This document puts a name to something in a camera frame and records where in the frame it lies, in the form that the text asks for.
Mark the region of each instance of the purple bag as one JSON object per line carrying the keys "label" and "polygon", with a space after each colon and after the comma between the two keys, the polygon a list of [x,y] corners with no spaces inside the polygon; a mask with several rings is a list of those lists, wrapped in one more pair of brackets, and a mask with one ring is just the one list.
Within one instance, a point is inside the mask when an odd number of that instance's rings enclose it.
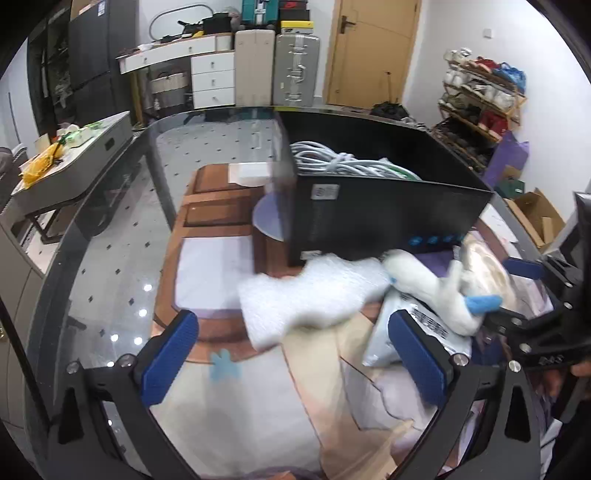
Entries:
{"label": "purple bag", "polygon": [[500,181],[503,171],[507,165],[523,170],[527,158],[530,156],[530,143],[519,143],[515,135],[507,130],[503,139],[497,145],[494,155],[491,158],[488,168],[482,176],[482,180],[491,189],[494,189]]}

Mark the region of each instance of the bubble wrap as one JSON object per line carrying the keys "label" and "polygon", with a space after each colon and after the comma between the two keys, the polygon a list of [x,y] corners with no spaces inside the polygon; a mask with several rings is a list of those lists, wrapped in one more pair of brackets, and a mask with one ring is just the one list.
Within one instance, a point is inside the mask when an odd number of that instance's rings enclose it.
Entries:
{"label": "bubble wrap", "polygon": [[315,257],[297,277],[265,274],[238,287],[242,316],[252,346],[265,349],[297,325],[326,328],[384,295],[388,273],[375,258],[357,262],[336,255]]}

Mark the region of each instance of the blue plush toy ear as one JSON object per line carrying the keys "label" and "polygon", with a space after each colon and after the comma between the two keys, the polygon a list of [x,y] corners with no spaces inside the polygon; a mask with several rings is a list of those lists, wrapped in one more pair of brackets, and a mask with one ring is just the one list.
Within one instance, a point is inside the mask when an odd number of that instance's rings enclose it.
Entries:
{"label": "blue plush toy ear", "polygon": [[466,308],[472,315],[482,315],[486,312],[494,312],[501,308],[503,299],[499,295],[482,295],[465,297]]}

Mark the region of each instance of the beige suitcase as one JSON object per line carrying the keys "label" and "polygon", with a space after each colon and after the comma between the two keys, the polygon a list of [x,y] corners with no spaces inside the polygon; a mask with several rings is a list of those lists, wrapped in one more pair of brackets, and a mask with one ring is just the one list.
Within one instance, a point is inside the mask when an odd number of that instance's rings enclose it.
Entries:
{"label": "beige suitcase", "polygon": [[236,32],[236,106],[271,104],[275,32]]}

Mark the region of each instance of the wooden door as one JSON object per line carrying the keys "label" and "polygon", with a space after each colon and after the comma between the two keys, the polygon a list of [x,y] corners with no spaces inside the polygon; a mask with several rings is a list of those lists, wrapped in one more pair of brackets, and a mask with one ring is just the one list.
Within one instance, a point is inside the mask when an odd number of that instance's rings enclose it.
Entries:
{"label": "wooden door", "polygon": [[400,100],[419,9],[420,0],[342,0],[328,103]]}

